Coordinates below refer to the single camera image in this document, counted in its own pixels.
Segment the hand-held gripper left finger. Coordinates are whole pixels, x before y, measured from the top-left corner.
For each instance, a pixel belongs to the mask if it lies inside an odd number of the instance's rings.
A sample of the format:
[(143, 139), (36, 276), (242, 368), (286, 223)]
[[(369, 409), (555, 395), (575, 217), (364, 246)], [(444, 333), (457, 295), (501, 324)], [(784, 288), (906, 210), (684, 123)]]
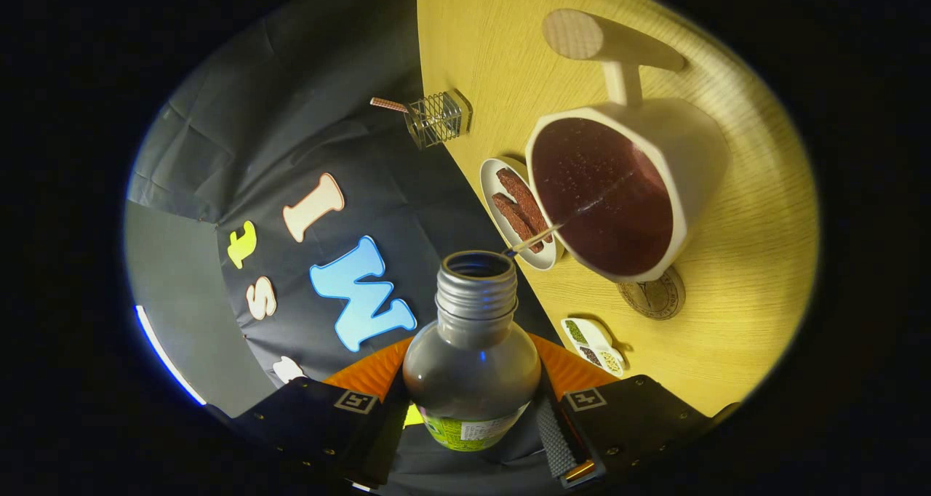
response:
[(402, 364), (410, 343), (400, 340), (323, 381), (296, 377), (239, 416), (220, 410), (218, 419), (326, 479), (379, 489), (409, 410)]

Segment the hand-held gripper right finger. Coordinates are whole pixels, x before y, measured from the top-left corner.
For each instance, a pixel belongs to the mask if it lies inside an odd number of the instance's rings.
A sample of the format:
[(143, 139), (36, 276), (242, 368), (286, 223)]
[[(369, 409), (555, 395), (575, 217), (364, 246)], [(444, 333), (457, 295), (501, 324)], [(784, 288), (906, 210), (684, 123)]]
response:
[(641, 470), (724, 422), (647, 375), (618, 379), (572, 351), (532, 337), (541, 363), (538, 432), (551, 475), (566, 492), (591, 492)]

